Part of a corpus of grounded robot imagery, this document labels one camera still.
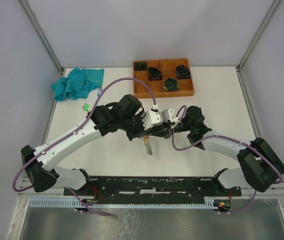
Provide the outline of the metal keyring organizer yellow handle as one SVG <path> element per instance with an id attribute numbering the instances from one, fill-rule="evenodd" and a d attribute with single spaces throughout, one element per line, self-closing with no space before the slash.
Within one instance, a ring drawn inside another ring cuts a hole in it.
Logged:
<path id="1" fill-rule="evenodd" d="M 152 152 L 152 148 L 151 148 L 151 139 L 150 139 L 150 136 L 143 136 L 142 137 L 142 140 L 144 142 L 144 145 L 146 147 L 146 153 L 150 156 L 153 155 L 153 152 Z"/>

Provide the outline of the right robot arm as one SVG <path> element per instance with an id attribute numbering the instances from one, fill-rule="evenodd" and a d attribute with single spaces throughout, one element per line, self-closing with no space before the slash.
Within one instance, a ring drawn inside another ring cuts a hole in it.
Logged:
<path id="1" fill-rule="evenodd" d="M 172 124 L 172 133 L 188 132 L 187 147 L 216 152 L 239 162 L 240 167 L 221 170 L 217 180 L 211 183 L 213 193 L 224 195 L 230 188 L 252 187 L 263 193 L 271 185 L 283 181 L 284 164 L 266 140 L 258 137 L 247 141 L 219 134 L 208 128 L 201 108 L 182 106 L 178 112 L 173 109 L 163 111 L 164 120 Z"/>

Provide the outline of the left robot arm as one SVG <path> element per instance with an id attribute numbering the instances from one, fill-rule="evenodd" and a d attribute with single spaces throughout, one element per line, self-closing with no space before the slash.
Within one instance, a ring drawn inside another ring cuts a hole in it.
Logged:
<path id="1" fill-rule="evenodd" d="M 118 102 L 95 107 L 78 125 L 46 145 L 22 150 L 23 165 L 35 192 L 41 193 L 52 187 L 72 188 L 81 195 L 92 190 L 92 182 L 84 169 L 67 169 L 58 166 L 64 158 L 85 144 L 108 133 L 123 130 L 129 140 L 145 135 L 168 136 L 174 110 L 159 111 L 154 105 L 144 111 L 142 103 L 131 94 Z"/>

